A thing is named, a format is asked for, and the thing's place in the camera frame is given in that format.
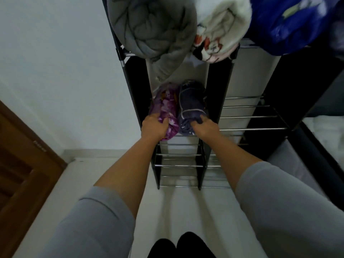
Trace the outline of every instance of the hand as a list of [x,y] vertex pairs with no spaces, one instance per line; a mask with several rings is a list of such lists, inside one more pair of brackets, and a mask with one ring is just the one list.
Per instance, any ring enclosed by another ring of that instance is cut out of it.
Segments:
[[207,117],[200,116],[203,123],[198,124],[197,121],[192,121],[191,126],[196,133],[196,136],[202,139],[205,143],[210,143],[218,137],[222,137],[218,125]]
[[141,138],[152,139],[155,143],[158,143],[166,136],[170,119],[165,118],[163,123],[160,123],[157,120],[158,116],[159,113],[155,113],[144,119],[141,128]]

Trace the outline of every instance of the navy rolled cloth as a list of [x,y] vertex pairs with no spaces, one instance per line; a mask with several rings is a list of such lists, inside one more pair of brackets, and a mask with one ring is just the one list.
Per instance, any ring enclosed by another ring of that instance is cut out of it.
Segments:
[[195,80],[186,80],[180,86],[179,92],[179,134],[194,135],[192,121],[202,124],[201,115],[207,116],[204,103],[204,86]]

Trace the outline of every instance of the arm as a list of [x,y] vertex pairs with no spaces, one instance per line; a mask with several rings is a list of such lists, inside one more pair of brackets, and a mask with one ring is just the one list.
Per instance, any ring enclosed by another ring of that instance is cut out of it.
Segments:
[[344,212],[297,178],[252,156],[202,117],[197,136],[220,160],[268,257],[344,257]]
[[39,257],[128,257],[149,162],[168,125],[146,117],[141,139],[79,199]]
[[207,117],[201,116],[201,118],[203,123],[198,124],[196,121],[193,121],[191,123],[192,128],[196,135],[215,152],[230,186],[235,190],[245,170],[262,160],[247,153],[241,147],[238,147],[237,144],[223,136],[216,123]]
[[142,123],[141,139],[94,184],[116,190],[135,218],[144,194],[153,150],[166,135],[168,126],[168,118],[161,124],[157,114],[147,116]]

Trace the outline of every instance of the wooden door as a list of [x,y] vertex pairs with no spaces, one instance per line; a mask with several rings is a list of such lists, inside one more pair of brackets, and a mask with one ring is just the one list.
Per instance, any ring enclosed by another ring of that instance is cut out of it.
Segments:
[[66,167],[0,102],[0,258],[10,258]]

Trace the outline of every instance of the gray sleeve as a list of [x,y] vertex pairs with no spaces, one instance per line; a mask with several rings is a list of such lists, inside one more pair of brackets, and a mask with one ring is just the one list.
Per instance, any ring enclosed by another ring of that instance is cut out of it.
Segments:
[[135,219],[112,190],[94,186],[58,225],[40,258],[127,258]]
[[269,258],[344,257],[344,212],[278,167],[252,165],[235,195]]

